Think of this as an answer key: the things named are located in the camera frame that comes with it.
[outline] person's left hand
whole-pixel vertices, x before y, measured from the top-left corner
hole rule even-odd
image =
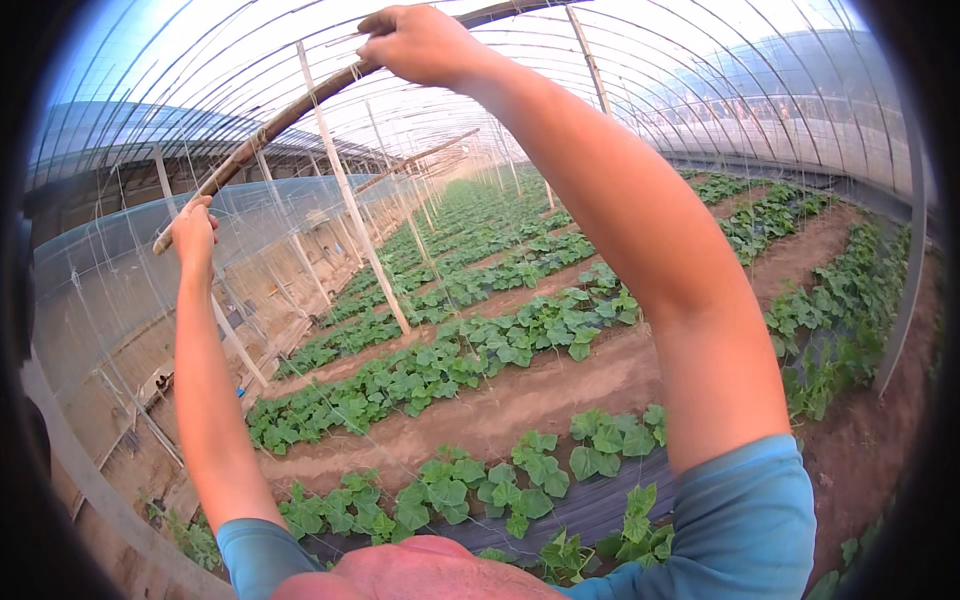
[[[212,200],[204,196],[196,203],[188,203],[174,219],[174,247],[180,257],[180,269],[186,275],[209,273],[213,278],[213,245],[219,241],[220,221],[206,208]]]
[[[271,600],[564,600],[515,566],[480,559],[456,541],[413,536],[354,550],[329,573],[302,573]]]

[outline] person's right hand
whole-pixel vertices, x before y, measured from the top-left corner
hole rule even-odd
[[[357,55],[414,84],[463,91],[493,65],[506,61],[456,19],[425,5],[392,6],[357,25],[371,37]]]
[[[206,209],[211,200],[205,196],[199,202],[187,204],[174,219],[174,248],[184,275],[208,274],[213,278],[213,245],[218,241],[220,222]]]

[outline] hand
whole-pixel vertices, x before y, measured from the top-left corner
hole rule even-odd
[[[563,600],[515,566],[479,559],[456,541],[413,536],[349,552],[329,573],[286,580],[272,600]]]
[[[203,196],[194,204],[188,203],[174,219],[174,248],[184,275],[209,274],[213,279],[213,245],[219,241],[220,221],[206,209],[212,200]]]
[[[357,25],[371,37],[357,50],[414,84],[464,91],[494,65],[507,59],[477,41],[451,16],[425,4],[392,6]]]

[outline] forearm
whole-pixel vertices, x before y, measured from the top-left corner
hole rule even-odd
[[[491,60],[462,91],[507,126],[636,296],[660,358],[673,469],[789,432],[756,297],[693,190],[609,116],[530,69]]]
[[[652,323],[752,297],[703,203],[640,138],[509,60],[466,91],[507,126]]]
[[[210,526],[260,516],[273,499],[260,473],[217,332],[209,273],[184,273],[177,298],[174,372],[180,443]]]

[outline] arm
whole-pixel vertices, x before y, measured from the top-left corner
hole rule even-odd
[[[500,119],[634,293],[657,343],[674,471],[790,432],[750,283],[703,203],[663,158],[439,11],[392,7],[359,28],[374,34],[362,58],[472,96]]]
[[[217,226],[203,204],[186,206],[174,221],[174,246],[180,257],[174,357],[180,443],[214,534],[225,522],[240,517],[262,518],[286,528],[253,454],[213,317],[210,291]]]

